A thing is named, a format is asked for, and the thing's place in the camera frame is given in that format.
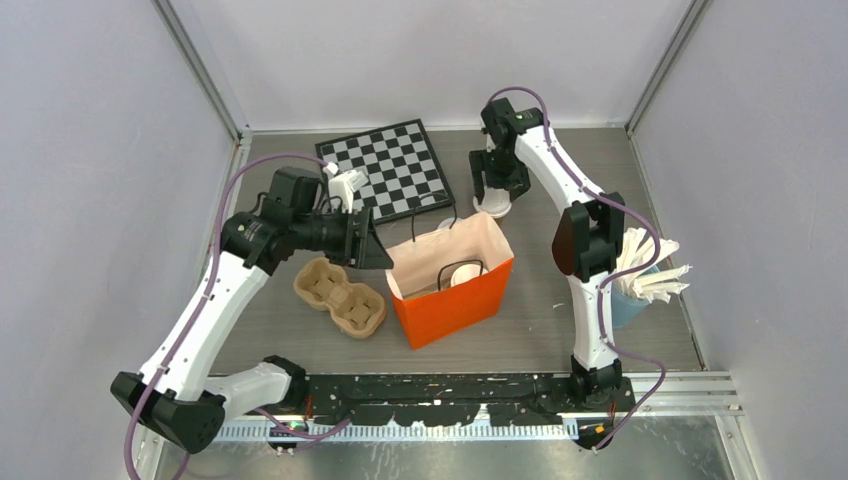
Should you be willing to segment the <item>orange paper bag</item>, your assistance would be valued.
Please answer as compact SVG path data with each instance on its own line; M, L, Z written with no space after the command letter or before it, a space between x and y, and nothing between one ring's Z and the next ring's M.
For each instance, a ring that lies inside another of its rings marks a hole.
M386 271L390 298L414 350L494 316L504 298L514 253L500 226L485 212L457 219L451 228L414 234L387 249L394 262ZM488 272L432 295L403 299L428 285L449 282L453 271L469 262Z

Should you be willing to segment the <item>white plastic cup lid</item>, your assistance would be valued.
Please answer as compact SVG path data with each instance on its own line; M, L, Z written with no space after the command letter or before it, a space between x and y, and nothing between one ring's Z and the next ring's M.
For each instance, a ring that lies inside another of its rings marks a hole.
M443 221L441 221L441 222L438 224L437 229L451 228L451 227L452 227L452 226L453 226L453 225L454 225L457 221L458 221L458 219L457 219L457 218L447 218L447 219L444 219Z

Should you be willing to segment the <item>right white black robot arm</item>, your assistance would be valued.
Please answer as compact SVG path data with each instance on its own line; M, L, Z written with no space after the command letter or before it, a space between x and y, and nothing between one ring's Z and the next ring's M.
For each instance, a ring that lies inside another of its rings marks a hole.
M623 381L611 347L609 278L622 251L624 215L608 204L623 199L605 194L581 172L540 109L518 111L506 98L493 99L482 109L481 123L486 147L469 154L474 208L501 218L537 179L560 210L551 251L574 307L568 392L580 408L596 410Z

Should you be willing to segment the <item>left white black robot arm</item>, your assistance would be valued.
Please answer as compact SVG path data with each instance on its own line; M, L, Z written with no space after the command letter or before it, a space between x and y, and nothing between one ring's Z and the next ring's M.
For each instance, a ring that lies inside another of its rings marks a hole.
M367 183L361 168L282 167L256 207L219 223L209 268L166 340L139 372L112 382L136 423L195 454L234 417L271 405L293 414L305 405L305 370L280 356L227 377L212 378L210 369L251 299L296 251L321 252L341 267L392 268L370 208L354 205Z

